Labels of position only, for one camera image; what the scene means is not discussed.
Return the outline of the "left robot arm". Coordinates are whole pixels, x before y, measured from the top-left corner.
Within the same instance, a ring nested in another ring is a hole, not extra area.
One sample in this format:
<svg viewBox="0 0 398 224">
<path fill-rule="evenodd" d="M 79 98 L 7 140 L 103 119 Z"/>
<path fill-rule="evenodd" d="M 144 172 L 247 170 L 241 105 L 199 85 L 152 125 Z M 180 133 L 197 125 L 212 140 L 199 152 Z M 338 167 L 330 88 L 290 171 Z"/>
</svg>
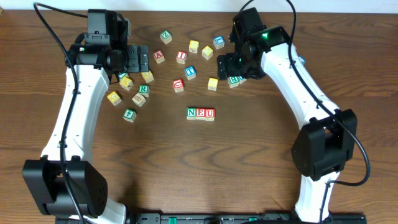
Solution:
<svg viewBox="0 0 398 224">
<path fill-rule="evenodd" d="M 145 45 L 129 45 L 130 22 L 120 13 L 90 9 L 87 31 L 63 49 L 66 86 L 53 133 L 23 179 L 43 215 L 57 223 L 132 223 L 124 204 L 108 196 L 106 179 L 93 167 L 93 137 L 111 79 L 149 70 Z"/>
</svg>

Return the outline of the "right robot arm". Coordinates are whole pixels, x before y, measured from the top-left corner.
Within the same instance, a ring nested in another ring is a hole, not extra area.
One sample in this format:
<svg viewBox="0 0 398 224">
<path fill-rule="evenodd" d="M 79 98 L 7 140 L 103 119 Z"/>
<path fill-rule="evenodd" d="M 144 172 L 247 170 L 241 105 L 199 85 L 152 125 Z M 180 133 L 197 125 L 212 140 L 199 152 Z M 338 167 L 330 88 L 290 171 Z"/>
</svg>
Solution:
<svg viewBox="0 0 398 224">
<path fill-rule="evenodd" d="M 295 214 L 303 222 L 326 220 L 333 181 L 353 156 L 350 134 L 356 131 L 355 114 L 341 111 L 321 91 L 289 43 L 288 33 L 281 26 L 263 24 L 256 8 L 234 16 L 229 41 L 234 52 L 218 56 L 218 78 L 232 82 L 269 76 L 277 85 L 300 130 L 291 149 L 302 175 Z"/>
</svg>

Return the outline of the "red letter E block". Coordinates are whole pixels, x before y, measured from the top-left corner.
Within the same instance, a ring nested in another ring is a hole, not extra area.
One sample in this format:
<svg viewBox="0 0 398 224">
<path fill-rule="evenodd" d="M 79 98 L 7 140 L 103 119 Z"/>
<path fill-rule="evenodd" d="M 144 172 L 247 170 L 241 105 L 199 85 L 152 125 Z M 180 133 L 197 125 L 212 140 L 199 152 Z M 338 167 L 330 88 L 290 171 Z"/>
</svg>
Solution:
<svg viewBox="0 0 398 224">
<path fill-rule="evenodd" d="M 196 109 L 196 114 L 195 114 L 195 119 L 199 120 L 205 120 L 205 108 L 197 108 Z"/>
</svg>

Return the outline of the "green letter R block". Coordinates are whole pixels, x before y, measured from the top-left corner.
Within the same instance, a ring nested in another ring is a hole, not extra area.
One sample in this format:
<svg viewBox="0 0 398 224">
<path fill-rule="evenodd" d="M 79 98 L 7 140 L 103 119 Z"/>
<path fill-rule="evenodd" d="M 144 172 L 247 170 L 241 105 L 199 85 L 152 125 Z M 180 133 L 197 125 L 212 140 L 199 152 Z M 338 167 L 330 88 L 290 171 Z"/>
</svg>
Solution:
<svg viewBox="0 0 398 224">
<path fill-rule="evenodd" d="M 149 85 L 139 85 L 138 93 L 144 97 L 149 97 L 150 95 Z"/>
</svg>

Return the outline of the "green letter N block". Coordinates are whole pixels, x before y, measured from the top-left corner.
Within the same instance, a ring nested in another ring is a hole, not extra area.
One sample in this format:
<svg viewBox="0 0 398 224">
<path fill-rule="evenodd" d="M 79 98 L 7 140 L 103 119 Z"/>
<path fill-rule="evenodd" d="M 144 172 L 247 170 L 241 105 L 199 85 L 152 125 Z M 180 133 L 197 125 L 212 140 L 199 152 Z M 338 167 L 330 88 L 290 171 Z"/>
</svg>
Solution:
<svg viewBox="0 0 398 224">
<path fill-rule="evenodd" d="M 196 120 L 196 109 L 195 108 L 187 108 L 186 114 L 187 114 L 188 120 Z"/>
</svg>

